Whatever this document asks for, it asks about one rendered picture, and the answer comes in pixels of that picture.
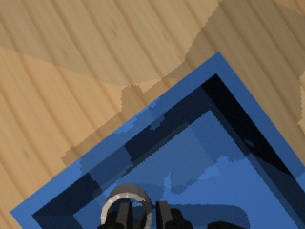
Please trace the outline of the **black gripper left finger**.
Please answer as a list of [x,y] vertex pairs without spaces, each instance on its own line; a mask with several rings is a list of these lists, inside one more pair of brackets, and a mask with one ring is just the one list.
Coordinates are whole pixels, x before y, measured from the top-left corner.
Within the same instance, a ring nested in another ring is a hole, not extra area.
[[105,223],[97,229],[133,229],[132,202],[121,203],[119,211],[108,213]]

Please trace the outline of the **grey metal ring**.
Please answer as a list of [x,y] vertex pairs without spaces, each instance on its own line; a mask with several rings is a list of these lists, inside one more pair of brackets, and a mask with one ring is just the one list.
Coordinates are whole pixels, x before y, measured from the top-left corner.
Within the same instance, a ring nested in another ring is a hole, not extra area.
[[119,185],[111,191],[102,209],[101,223],[105,223],[108,213],[112,211],[110,207],[112,203],[120,198],[133,198],[140,202],[146,210],[143,217],[133,223],[133,229],[150,229],[153,220],[150,198],[144,189],[130,183]]

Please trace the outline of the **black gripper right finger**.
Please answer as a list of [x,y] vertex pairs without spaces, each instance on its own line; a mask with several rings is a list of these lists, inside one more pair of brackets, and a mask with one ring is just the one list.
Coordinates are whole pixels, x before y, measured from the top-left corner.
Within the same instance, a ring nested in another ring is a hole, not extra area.
[[[192,224],[184,220],[180,210],[169,208],[167,201],[156,201],[156,229],[193,229]],[[245,229],[225,221],[208,224],[207,229]]]

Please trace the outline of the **blue crate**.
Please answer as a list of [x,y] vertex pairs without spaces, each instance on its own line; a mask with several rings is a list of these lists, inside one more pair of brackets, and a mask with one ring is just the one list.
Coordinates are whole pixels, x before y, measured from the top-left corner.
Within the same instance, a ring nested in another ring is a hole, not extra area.
[[10,213],[22,229],[97,229],[128,183],[150,198],[150,229],[156,201],[193,229],[305,229],[305,166],[220,52]]

